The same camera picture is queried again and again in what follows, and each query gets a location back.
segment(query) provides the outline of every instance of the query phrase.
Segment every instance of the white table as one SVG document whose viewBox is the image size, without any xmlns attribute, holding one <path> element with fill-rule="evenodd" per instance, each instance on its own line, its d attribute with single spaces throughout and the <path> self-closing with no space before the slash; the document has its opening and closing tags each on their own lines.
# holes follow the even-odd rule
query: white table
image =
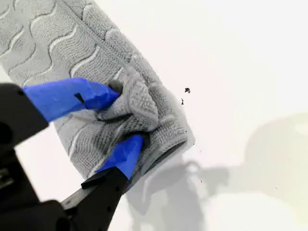
<svg viewBox="0 0 308 231">
<path fill-rule="evenodd" d="M 308 230 L 308 2 L 98 3 L 184 100 L 196 138 L 122 197 L 110 230 Z M 17 150 L 40 199 L 79 188 L 53 127 Z"/>
</svg>

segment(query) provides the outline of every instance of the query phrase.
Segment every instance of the fabric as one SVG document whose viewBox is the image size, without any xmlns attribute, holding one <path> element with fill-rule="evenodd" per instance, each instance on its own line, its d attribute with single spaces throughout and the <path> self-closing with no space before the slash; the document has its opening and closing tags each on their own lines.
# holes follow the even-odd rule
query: fabric
<svg viewBox="0 0 308 231">
<path fill-rule="evenodd" d="M 74 77 L 123 82 L 123 94 L 107 110 L 83 110 L 54 123 L 84 178 L 102 167 L 125 134 L 150 137 L 130 186 L 187 141 L 154 70 L 91 0 L 1 0 L 0 62 L 20 86 Z"/>
</svg>

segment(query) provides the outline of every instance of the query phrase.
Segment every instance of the black plastic part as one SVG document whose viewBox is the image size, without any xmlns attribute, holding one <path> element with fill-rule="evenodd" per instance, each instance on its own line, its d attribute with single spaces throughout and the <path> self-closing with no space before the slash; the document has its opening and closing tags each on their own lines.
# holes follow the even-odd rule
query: black plastic part
<svg viewBox="0 0 308 231">
<path fill-rule="evenodd" d="M 78 231 L 108 229 L 128 179 L 116 167 L 97 173 L 61 204 Z"/>
<path fill-rule="evenodd" d="M 0 214 L 2 231 L 73 231 L 63 208 L 57 201 L 47 201 Z"/>
<path fill-rule="evenodd" d="M 0 155 L 48 127 L 47 121 L 15 84 L 0 84 Z"/>
<path fill-rule="evenodd" d="M 14 150 L 0 156 L 0 213 L 38 202 Z"/>
</svg>

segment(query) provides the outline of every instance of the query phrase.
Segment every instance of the textured towel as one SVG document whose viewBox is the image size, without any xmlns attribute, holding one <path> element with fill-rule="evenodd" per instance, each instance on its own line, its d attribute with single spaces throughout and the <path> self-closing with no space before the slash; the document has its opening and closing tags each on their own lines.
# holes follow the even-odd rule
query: textured towel
<svg viewBox="0 0 308 231">
<path fill-rule="evenodd" d="M 149 132 L 130 186 L 187 141 L 156 73 L 92 0 L 1 0 L 0 62 L 20 86 L 82 77 L 123 82 L 105 111 L 55 121 L 70 160 L 84 178 L 99 169 L 119 139 Z"/>
</svg>

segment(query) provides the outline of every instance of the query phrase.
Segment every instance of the blue tape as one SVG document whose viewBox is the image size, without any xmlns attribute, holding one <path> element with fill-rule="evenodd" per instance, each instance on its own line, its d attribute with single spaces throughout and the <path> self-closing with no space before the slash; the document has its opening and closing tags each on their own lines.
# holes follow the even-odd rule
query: blue tape
<svg viewBox="0 0 308 231">
<path fill-rule="evenodd" d="M 128 179 L 130 179 L 141 153 L 142 143 L 143 137 L 141 135 L 134 135 L 119 143 L 110 157 L 106 160 L 104 166 L 95 172 L 117 167 Z"/>
<path fill-rule="evenodd" d="M 23 90 L 48 122 L 82 109 L 107 108 L 119 96 L 104 84 L 82 78 L 24 87 Z"/>
</svg>

